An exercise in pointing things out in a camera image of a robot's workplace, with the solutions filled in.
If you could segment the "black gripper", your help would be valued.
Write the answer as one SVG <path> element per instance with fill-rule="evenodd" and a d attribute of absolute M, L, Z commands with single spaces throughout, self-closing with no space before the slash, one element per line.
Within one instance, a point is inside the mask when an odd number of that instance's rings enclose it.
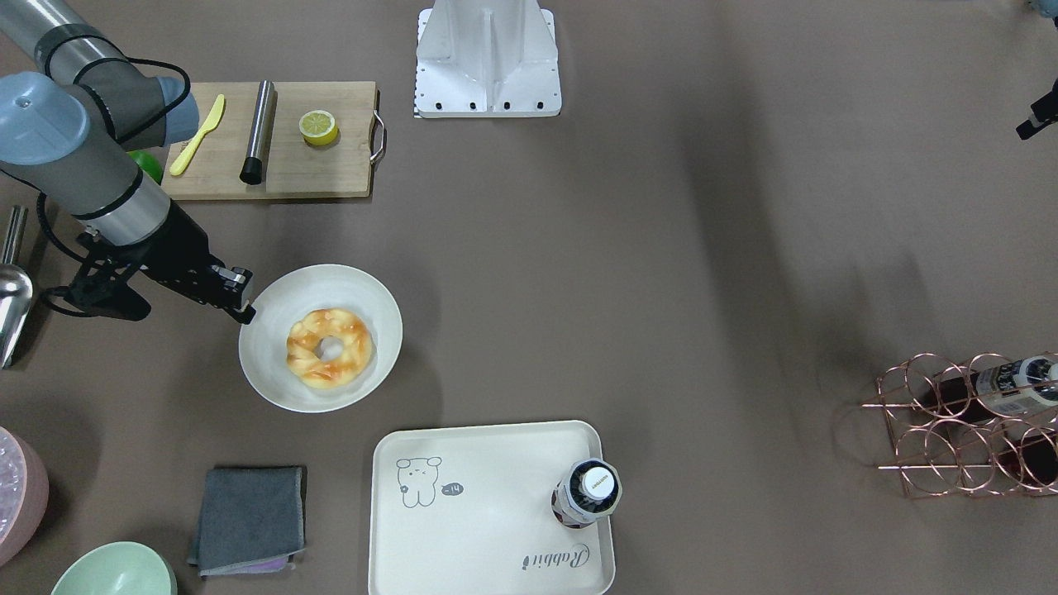
<path fill-rule="evenodd" d="M 207 234 L 182 208 L 171 203 L 169 213 L 147 240 L 117 245 L 97 233 L 87 233 L 77 242 L 88 250 L 87 262 L 63 289 L 63 302 L 87 317 L 142 321 L 151 305 L 132 287 L 130 280 L 144 274 L 174 293 L 202 305 L 222 309 L 239 324 L 252 323 L 256 310 L 250 304 L 253 274 L 249 269 L 226 268 L 209 252 Z"/>

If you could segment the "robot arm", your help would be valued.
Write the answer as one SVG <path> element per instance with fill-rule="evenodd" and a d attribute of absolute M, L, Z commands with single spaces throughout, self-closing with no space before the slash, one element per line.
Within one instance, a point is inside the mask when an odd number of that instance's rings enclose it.
<path fill-rule="evenodd" d="M 149 78 L 63 1 L 4 1 L 2 31 L 34 70 L 2 78 L 2 173 L 38 193 L 45 238 L 79 263 L 41 302 L 60 315 L 140 321 L 144 274 L 247 325 L 252 274 L 212 255 L 207 233 L 131 157 L 188 140 L 199 109 L 188 73 Z"/>

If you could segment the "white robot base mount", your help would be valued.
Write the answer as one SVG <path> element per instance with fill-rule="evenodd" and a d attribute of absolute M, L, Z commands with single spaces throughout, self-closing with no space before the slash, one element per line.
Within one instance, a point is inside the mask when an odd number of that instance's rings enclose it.
<path fill-rule="evenodd" d="M 417 18 L 415 118 L 557 118 L 555 15 L 536 1 L 436 1 Z"/>

